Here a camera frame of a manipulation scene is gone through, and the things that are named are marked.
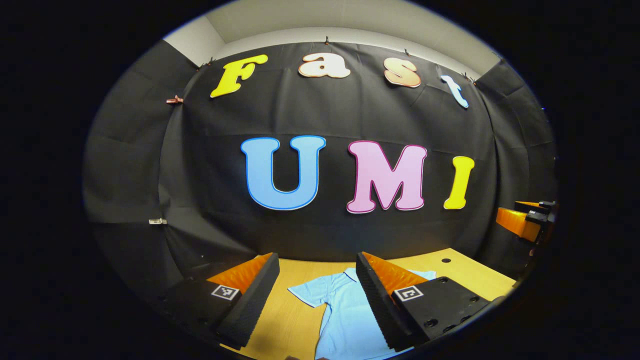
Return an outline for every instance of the shirt sleeve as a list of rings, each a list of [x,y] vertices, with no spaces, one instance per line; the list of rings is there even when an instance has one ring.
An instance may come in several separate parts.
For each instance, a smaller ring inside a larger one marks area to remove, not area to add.
[[[331,276],[322,276],[304,284],[292,286],[289,291],[305,304],[318,307],[327,302],[330,285]]]

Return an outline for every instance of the yellow letter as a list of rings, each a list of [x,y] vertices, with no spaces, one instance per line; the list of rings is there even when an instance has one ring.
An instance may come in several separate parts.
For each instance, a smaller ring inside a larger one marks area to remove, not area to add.
[[[420,76],[415,72],[418,68],[408,60],[396,58],[385,59],[385,78],[395,85],[417,88],[420,86]]]
[[[225,65],[225,73],[222,74],[222,79],[218,87],[211,92],[211,97],[230,94],[237,91],[240,88],[240,84],[236,83],[238,76],[242,80],[247,80],[255,70],[255,64],[263,64],[267,62],[266,55],[252,56],[251,58],[242,59],[228,63]]]
[[[304,64],[298,67],[298,72],[308,78],[320,78],[329,75],[331,78],[346,78],[351,70],[344,66],[344,58],[338,54],[317,53],[302,58]]]
[[[467,192],[467,184],[469,183],[469,175],[471,169],[474,168],[476,163],[473,159],[466,156],[456,156],[453,158],[453,166],[456,168],[456,175],[453,178],[453,187],[451,188],[451,195],[444,202],[445,209],[461,209],[465,207],[467,201],[465,200],[465,193]]]

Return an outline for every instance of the wooden table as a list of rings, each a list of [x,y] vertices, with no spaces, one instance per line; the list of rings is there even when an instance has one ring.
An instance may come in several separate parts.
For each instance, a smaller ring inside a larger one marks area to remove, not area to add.
[[[445,258],[451,262],[443,263]],[[515,283],[515,280],[453,249],[391,259],[389,262],[409,270],[433,270],[436,276],[449,277],[489,301],[509,293]],[[249,343],[240,351],[222,346],[260,360],[284,360],[287,356],[313,360],[326,304],[314,309],[296,298],[287,288],[320,276],[341,273],[349,267],[354,268],[355,262],[323,263],[280,259],[280,275],[267,298]]]

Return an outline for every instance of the screw hole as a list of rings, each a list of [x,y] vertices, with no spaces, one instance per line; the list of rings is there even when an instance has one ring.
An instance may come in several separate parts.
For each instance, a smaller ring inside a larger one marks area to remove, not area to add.
[[[429,321],[424,322],[424,326],[426,327],[434,327],[436,325],[438,325],[438,320],[436,319],[431,319]]]

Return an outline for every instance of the light blue shirt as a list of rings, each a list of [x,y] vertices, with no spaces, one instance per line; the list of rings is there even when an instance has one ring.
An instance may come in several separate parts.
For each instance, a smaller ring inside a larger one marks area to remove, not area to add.
[[[409,270],[427,280],[435,271]],[[355,268],[340,274],[318,277],[289,291],[311,307],[327,303],[320,326],[316,359],[382,360],[400,352],[389,348],[367,301]]]

